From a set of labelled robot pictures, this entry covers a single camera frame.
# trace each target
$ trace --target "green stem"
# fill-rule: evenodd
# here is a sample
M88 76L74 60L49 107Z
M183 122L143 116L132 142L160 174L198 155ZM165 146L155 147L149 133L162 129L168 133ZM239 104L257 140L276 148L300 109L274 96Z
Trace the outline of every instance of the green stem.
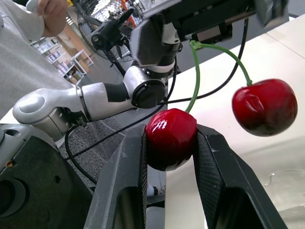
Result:
M189 103L189 105L187 106L185 112L189 113L192 109L192 107L194 106L194 103L197 99L198 93L199 93L199 87L200 87L200 69L199 69L199 61L198 61L198 57L197 57L197 53L196 53L196 49L193 48L193 46L191 46L192 49L192 53L193 53L193 57L195 60L195 68L196 68L196 85L195 85L195 89L194 89L194 93L192 96L192 99Z
M192 47L192 50L193 49L194 50L198 50L198 49L202 49L202 48L211 48L211 49L217 49L217 50L223 51L226 54L230 55L238 63L238 65L242 69L242 71L244 73L244 77L246 78L246 81L247 81L247 86L251 86L252 85L252 80L250 79L249 74L248 74L246 68L244 67L243 63L230 50L227 50L226 48L221 47L221 46L217 46L217 45L201 44L200 42L196 42L196 41L190 41L190 46Z

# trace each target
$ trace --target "human hand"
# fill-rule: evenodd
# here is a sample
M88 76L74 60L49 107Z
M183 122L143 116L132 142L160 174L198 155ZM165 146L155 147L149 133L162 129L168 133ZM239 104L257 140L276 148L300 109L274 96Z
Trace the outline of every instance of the human hand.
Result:
M37 14L39 16L58 16L68 9L67 0L39 0Z

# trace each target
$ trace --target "floor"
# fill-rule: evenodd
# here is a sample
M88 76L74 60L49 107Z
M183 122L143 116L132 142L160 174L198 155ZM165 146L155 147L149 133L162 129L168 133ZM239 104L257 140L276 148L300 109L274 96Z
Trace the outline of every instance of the floor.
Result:
M305 13L305 1L303 0L290 0L289 4L289 13L293 15L301 15ZM288 13L283 22L288 21ZM228 49L233 48L240 44L241 36L243 32L243 21L238 21L234 23L234 35L233 38L219 43L219 45L224 46ZM268 29L263 29L256 16L252 16L249 21L249 29L248 29L248 40L252 39L260 34L265 33ZM200 62L204 62L209 60L219 53L214 50L201 50L198 52L198 57ZM194 66L193 57L190 51L190 48L187 43L184 44L183 51L177 55L178 58L178 66L182 71L185 71ZM82 79L83 85L97 83L97 82L105 82L105 83L119 83L122 81L122 76L115 70L114 67L110 67L111 63L108 60L101 58L98 55L94 55L93 57L94 65L91 66L90 72L87 76ZM130 63L123 63L123 67L127 70ZM149 114L152 110L132 110L122 114L118 114L116 116L117 120L122 126L126 126L144 116ZM148 169L148 182L157 187L165 186L165 172L154 170L153 168Z

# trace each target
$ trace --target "screw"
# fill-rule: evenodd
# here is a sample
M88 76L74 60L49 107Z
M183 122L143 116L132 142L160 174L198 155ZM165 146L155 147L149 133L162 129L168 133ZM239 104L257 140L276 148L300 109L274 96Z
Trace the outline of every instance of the screw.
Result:
M14 166L14 162L12 162L12 161L8 161L6 163L6 167L13 167L13 166Z

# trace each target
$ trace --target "person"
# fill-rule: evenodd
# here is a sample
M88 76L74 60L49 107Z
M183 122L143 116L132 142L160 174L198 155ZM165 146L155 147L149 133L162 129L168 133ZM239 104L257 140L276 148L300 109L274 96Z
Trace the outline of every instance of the person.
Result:
M24 95L40 88L66 89L66 81L29 41L63 31L67 0L39 0L37 13L12 0L0 0L0 119Z

